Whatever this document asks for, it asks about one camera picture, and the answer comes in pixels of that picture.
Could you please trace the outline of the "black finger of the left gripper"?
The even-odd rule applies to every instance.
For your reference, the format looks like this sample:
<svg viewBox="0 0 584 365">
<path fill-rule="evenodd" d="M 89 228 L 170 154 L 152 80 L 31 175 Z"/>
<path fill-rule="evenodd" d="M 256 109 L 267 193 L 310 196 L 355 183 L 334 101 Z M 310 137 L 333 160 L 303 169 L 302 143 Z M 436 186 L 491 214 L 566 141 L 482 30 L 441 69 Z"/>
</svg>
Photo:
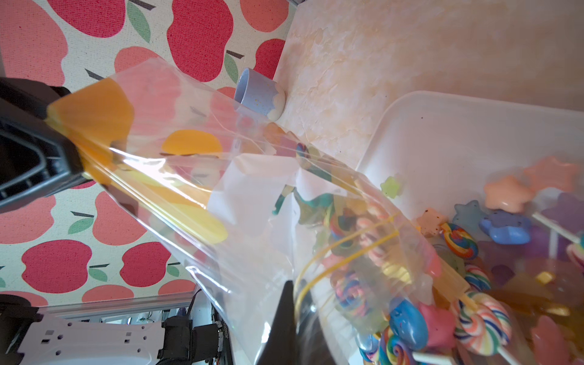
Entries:
<svg viewBox="0 0 584 365">
<path fill-rule="evenodd" d="M 43 121 L 1 101 L 1 212 L 85 182 L 76 147 Z"/>
</svg>

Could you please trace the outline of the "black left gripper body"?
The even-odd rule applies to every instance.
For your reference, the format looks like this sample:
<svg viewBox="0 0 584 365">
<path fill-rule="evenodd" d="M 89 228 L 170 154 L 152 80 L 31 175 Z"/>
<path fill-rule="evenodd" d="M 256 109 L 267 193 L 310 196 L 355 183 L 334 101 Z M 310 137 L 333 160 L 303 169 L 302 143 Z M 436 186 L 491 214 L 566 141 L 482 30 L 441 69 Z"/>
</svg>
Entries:
<svg viewBox="0 0 584 365">
<path fill-rule="evenodd" d="M 38 119 L 47 118 L 47 107 L 69 94 L 71 91 L 65 87 L 1 77 L 1 99 Z"/>
</svg>

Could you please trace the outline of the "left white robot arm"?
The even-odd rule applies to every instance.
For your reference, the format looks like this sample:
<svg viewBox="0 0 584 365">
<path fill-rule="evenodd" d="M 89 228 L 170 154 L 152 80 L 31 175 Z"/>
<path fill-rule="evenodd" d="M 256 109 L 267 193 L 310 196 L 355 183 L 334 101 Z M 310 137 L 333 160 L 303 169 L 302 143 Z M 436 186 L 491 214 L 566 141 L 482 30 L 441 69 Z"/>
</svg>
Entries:
<svg viewBox="0 0 584 365">
<path fill-rule="evenodd" d="M 24 79 L 1 80 L 1 210 L 4 213 L 83 183 L 73 144 L 42 119 L 65 88 Z M 42 314 L 29 300 L 1 297 L 3 364 L 233 363 L 217 314 L 193 325 L 189 314 L 140 325 L 79 322 Z"/>
</svg>

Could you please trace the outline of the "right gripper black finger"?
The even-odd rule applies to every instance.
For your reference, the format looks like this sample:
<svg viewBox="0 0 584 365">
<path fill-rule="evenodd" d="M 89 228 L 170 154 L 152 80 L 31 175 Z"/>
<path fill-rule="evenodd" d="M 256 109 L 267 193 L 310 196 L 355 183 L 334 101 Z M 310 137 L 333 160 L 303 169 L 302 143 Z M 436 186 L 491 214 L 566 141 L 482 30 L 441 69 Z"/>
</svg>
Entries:
<svg viewBox="0 0 584 365">
<path fill-rule="evenodd" d="M 257 360 L 260 365 L 334 365 L 335 360 L 311 296 L 301 304 L 300 318 L 295 315 L 294 283 L 287 281 L 272 322 L 266 344 Z"/>
</svg>

